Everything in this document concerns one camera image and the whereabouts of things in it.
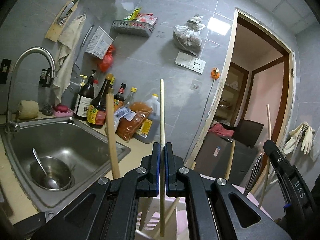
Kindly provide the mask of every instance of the metal bowl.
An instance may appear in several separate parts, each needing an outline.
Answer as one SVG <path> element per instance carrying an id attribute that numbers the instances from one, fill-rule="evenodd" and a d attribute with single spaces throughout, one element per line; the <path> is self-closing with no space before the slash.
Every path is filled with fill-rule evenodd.
<path id="1" fill-rule="evenodd" d="M 59 185 L 58 189 L 47 187 L 47 177 L 41 169 L 39 163 L 34 161 L 30 165 L 30 175 L 33 181 L 41 188 L 51 191 L 63 191 L 68 189 L 71 183 L 71 171 L 63 161 L 50 156 L 40 158 L 40 161 L 47 172 L 48 177 L 54 179 Z"/>

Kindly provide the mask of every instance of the kitchen sink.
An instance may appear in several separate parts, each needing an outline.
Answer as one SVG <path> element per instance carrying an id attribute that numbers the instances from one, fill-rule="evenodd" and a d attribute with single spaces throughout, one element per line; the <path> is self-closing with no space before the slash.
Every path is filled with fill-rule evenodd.
<path id="1" fill-rule="evenodd" d="M 47 211 L 50 218 L 111 170 L 106 136 L 72 117 L 21 122 L 20 130 L 10 134 L 4 128 L 0 126 L 0 134 L 12 170 L 36 208 Z M 36 161 L 32 148 L 40 158 L 55 157 L 69 166 L 72 179 L 68 189 L 53 192 L 34 183 L 29 172 Z M 119 161 L 130 152 L 120 143 L 116 150 Z"/>

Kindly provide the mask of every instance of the pink plastic basket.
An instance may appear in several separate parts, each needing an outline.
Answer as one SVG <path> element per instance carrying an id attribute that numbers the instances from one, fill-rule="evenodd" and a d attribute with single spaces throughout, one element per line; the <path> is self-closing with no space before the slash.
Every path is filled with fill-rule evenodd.
<path id="1" fill-rule="evenodd" d="M 56 112 L 53 110 L 53 114 L 56 117 L 69 117 L 69 116 L 73 116 L 73 111 L 71 109 L 68 108 L 67 112 Z"/>

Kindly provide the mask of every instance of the silver bolt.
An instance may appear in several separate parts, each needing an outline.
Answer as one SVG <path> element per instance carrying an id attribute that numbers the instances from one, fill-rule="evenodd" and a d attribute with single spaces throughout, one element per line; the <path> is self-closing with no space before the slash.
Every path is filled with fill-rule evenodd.
<path id="1" fill-rule="evenodd" d="M 139 174 L 143 174 L 143 173 L 146 173 L 146 168 L 144 168 L 144 167 L 139 167 L 139 168 L 137 168 L 137 173 L 139 173 Z"/>
<path id="2" fill-rule="evenodd" d="M 181 168 L 179 169 L 179 172 L 182 173 L 182 174 L 187 174 L 187 173 L 189 172 L 189 169 L 186 168 L 186 167 L 181 167 Z"/>
<path id="3" fill-rule="evenodd" d="M 220 186 L 224 186 L 227 184 L 227 181 L 223 178 L 219 178 L 219 179 L 217 179 L 217 184 Z"/>
<path id="4" fill-rule="evenodd" d="M 108 183 L 108 178 L 102 177 L 102 178 L 98 179 L 98 183 L 100 185 L 106 185 Z"/>

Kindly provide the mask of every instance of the wooden door frame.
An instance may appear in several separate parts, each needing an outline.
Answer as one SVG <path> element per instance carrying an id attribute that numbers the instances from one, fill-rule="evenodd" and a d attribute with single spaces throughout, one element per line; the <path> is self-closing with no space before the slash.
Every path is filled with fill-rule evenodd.
<path id="1" fill-rule="evenodd" d="M 282 62 L 284 63 L 284 71 L 283 71 L 283 85 L 282 85 L 281 99 L 280 99 L 280 105 L 279 105 L 279 110 L 278 110 L 275 126 L 273 128 L 272 135 L 271 135 L 271 139 L 274 142 L 277 141 L 278 136 L 280 134 L 282 120 L 284 119 L 284 114 L 285 114 L 285 109 L 286 109 L 286 102 L 288 100 L 289 72 L 290 72 L 289 55 L 288 54 L 286 56 L 282 56 L 280 58 L 277 58 L 276 60 L 271 61 L 268 64 L 265 64 L 265 65 L 252 71 L 251 80 L 250 80 L 249 89 L 248 89 L 248 95 L 247 95 L 247 98 L 246 98 L 246 101 L 244 104 L 244 109 L 243 109 L 242 115 L 241 115 L 241 119 L 244 119 L 245 114 L 247 113 L 249 101 L 250 101 L 250 96 L 251 96 L 251 92 L 252 92 L 252 87 L 253 87 L 253 79 L 254 79 L 255 74 L 260 73 L 264 70 L 267 70 L 268 68 L 271 68 L 271 67 L 278 65 Z"/>
<path id="2" fill-rule="evenodd" d="M 238 99 L 236 102 L 236 107 L 234 109 L 234 112 L 232 114 L 231 120 L 230 120 L 230 124 L 231 126 L 234 126 L 237 116 L 239 114 L 240 111 L 240 107 L 241 107 L 241 103 L 244 97 L 244 92 L 245 92 L 245 88 L 247 86 L 247 82 L 248 82 L 248 77 L 249 77 L 249 71 L 247 71 L 246 69 L 240 67 L 239 65 L 237 65 L 236 63 L 230 62 L 230 67 L 240 71 L 243 74 L 243 78 L 242 78 L 242 82 L 241 82 L 241 88 L 239 90 L 239 94 L 238 94 Z"/>
<path id="3" fill-rule="evenodd" d="M 280 133 L 278 136 L 277 141 L 275 142 L 276 145 L 281 149 L 285 143 L 285 139 L 286 139 L 286 134 L 289 132 L 289 123 L 291 121 L 292 118 L 292 109 L 293 109 L 293 104 L 294 104 L 294 97 L 295 97 L 295 52 L 292 51 L 289 46 L 287 46 L 285 44 L 284 41 L 282 41 L 278 36 L 276 36 L 276 34 L 273 32 L 273 30 L 270 30 L 268 27 L 266 27 L 265 25 L 263 25 L 261 22 L 259 22 L 258 20 L 256 20 L 253 16 L 247 14 L 246 12 L 242 11 L 239 8 L 235 8 L 235 13 L 234 13 L 234 17 L 233 17 L 233 23 L 232 23 L 232 27 L 231 27 L 231 37 L 230 37 L 230 41 L 229 41 L 229 46 L 228 46 L 228 51 L 227 51 L 227 55 L 226 55 L 226 59 L 224 62 L 224 66 L 223 66 L 223 70 L 220 73 L 220 78 L 219 78 L 219 84 L 216 90 L 216 93 L 213 97 L 208 115 L 207 115 L 207 119 L 205 120 L 204 126 L 198 136 L 198 138 L 196 138 L 195 136 L 195 140 L 193 141 L 192 145 L 191 145 L 191 154 L 189 154 L 189 156 L 187 156 L 187 161 L 185 163 L 186 167 L 192 167 L 193 163 L 196 159 L 196 156 L 202 146 L 202 143 L 204 141 L 204 138 L 208 132 L 208 129 L 212 123 L 213 117 L 215 112 L 217 111 L 218 108 L 218 104 L 219 104 L 219 100 L 223 91 L 223 87 L 224 84 L 226 82 L 226 77 L 228 74 L 228 70 L 229 70 L 229 66 L 230 66 L 230 62 L 231 62 L 231 57 L 232 57 L 232 52 L 233 52 L 233 47 L 235 44 L 235 37 L 236 37 L 236 26 L 238 23 L 238 19 L 240 19 L 240 22 L 242 19 L 248 21 L 249 23 L 251 23 L 251 25 L 253 25 L 256 29 L 256 34 L 260 33 L 262 36 L 264 36 L 264 34 L 266 34 L 267 36 L 265 37 L 267 39 L 267 42 L 270 43 L 274 43 L 276 42 L 277 44 L 280 45 L 280 47 L 282 48 L 283 52 L 286 51 L 289 54 L 289 68 L 290 68 L 290 75 L 289 75 L 289 91 L 288 91 L 288 99 L 286 102 L 286 109 L 285 109 L 285 114 L 284 114 L 284 119 L 281 125 L 281 129 L 280 129 Z M 266 168 L 263 170 L 262 174 L 260 175 L 256 185 L 253 187 L 253 189 L 251 190 L 251 193 L 254 194 L 258 188 L 260 188 L 263 179 L 265 177 L 266 174 Z"/>

